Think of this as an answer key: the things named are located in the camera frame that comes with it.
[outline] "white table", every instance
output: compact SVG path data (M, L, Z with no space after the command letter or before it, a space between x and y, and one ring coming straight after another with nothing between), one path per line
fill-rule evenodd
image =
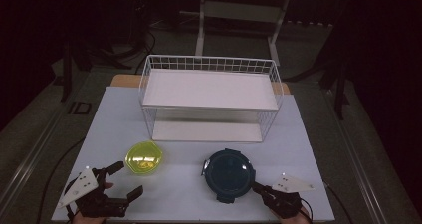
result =
M134 144L148 139L137 88L108 87L68 183L86 166L102 168L124 160ZM234 204L216 200L200 173L204 160L224 148L240 150L246 155L256 169L256 181L262 184L272 185L283 172L312 184L315 191L300 195L311 205L314 220L334 219L298 106L291 95L285 96L262 143L160 141L157 144L163 151L163 160L154 173L135 175L125 167L107 179L114 183L106 191L110 197L123 198L139 185L144 189L143 195L130 204L124 218L111 218L111 221L276 221L261 196L252 190ZM66 209L56 209L52 219L65 221L66 214Z

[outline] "yellow bowl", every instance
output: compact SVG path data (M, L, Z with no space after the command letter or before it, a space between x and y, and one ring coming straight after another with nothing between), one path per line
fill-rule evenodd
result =
M153 141L135 144L126 155L126 164L136 174L147 174L155 170L162 158L162 151Z

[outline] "floor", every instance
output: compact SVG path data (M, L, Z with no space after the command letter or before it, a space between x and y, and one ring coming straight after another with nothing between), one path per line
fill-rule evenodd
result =
M194 55L196 27L195 17L186 18L178 29L169 29L158 20L151 26L147 41L149 46L155 44L154 54ZM233 31L227 34L218 26L207 28L204 56L270 58L266 36ZM277 41L282 78L309 68L329 32L330 27L318 25L284 25ZM118 70L95 58L88 73L74 68L73 92L66 103L60 103L62 87L51 84L0 133L0 190L4 190L1 223L34 223L38 216L40 223L51 223L80 146L64 154L86 135L113 76L132 74L144 55L145 51L122 60L131 70ZM58 61L52 65L57 73L61 64ZM349 104L343 106L344 120L339 120L332 108L334 91L319 88L320 76L317 73L288 85L301 111L321 176L335 191L327 190L335 215L330 223L349 223L335 195L353 223L422 223L353 83L346 84ZM73 102L91 104L92 109L88 114L71 113Z

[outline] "black cable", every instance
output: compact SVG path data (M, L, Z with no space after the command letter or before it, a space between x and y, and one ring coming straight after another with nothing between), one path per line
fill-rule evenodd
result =
M134 56L132 56L130 58L126 58L125 60L121 60L121 63L122 64L126 64L126 63L128 63L130 61L133 61L133 60L139 58L142 55L142 53L143 52L138 52L136 55L134 55ZM96 68L109 68L108 65L95 65L95 64L93 64L93 67L96 67Z
M338 201L338 203L340 204L341 208L343 209L345 215L347 216L348 222L350 224L353 224L353 221L351 220L351 216L348 213L347 209L345 209L344 204L341 202L340 198L337 196L337 194L334 192L334 190L329 186L328 183L326 183L325 181L323 181L323 183L325 184L326 188L328 188L329 191L331 191L332 195L334 195L335 199Z
M306 219L310 224L313 224L313 219L311 219L310 216L307 215L307 213L305 213L303 210L299 209L298 210Z
M189 19L181 21L177 24L177 26L188 23L188 22L196 20L196 19L199 19L199 15L195 15L195 16L189 18ZM157 29L157 30L172 30L172 29L174 29L174 27L171 26L171 25L168 25L168 27L158 27L157 26L158 24L163 23L163 22L165 22L165 20L159 20L157 22L153 22L153 23L149 24L148 27L153 28L153 29Z
M146 54L145 54L145 56L142 58L142 60L139 62L139 64L137 65L137 67L136 67L136 69L134 70L134 74L135 75L137 75L137 72L139 71L139 68L142 66L142 64L143 64L143 62L145 61L145 59L152 53L152 50L154 49L154 47L155 47L155 36L151 33L151 32L149 32L149 31L147 31L147 33L152 37L152 45L151 45L151 47L150 47L150 49L148 49L148 46L147 45L145 45L145 49L146 49Z
M79 144L81 144L83 141L85 140L85 138L83 137L81 140L79 140L79 141L77 141L75 144L73 144L61 157L60 157L60 159L59 159L59 161L57 161L57 163L55 164L55 166L53 167L53 170L52 170L52 172L50 173L50 176L49 176L49 178L47 179L47 183L46 183L46 185L44 186L44 190L43 190L43 194L42 194L42 198L41 198L41 204L40 204L40 207L39 207L39 209L38 209L38 217L37 217L37 224L39 224L40 223L40 221L41 221L41 214L42 214L42 212L43 212L43 206L44 206L44 200L45 200L45 198L46 198L46 194L47 194L47 189L48 189L48 187L49 187L49 185L50 185L50 181L51 181L51 179L52 179L52 177L53 177L53 174L54 174L54 172L56 171L56 169L57 169L57 167L59 166L59 164L62 162L62 160L63 160L63 158L65 158L65 156L66 155L68 155L68 153L72 150L72 149L74 149L76 146L78 146Z
M313 213L313 209L311 208L310 204L306 200L304 200L303 198L301 198L301 200L307 204L307 206L310 210L311 220L314 220L314 213Z
M110 57L120 60L120 59L124 59L124 58L128 58L130 56L136 55L136 53L139 53L141 48L142 48L142 42L137 41L130 50L125 51L125 52L113 54L113 53L109 53L107 51L103 51L103 50L102 51L105 52Z

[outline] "white wire basket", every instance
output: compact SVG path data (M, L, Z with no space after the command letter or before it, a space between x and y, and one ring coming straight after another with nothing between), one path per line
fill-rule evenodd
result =
M150 55L139 102L151 139L264 141L282 106L272 60Z

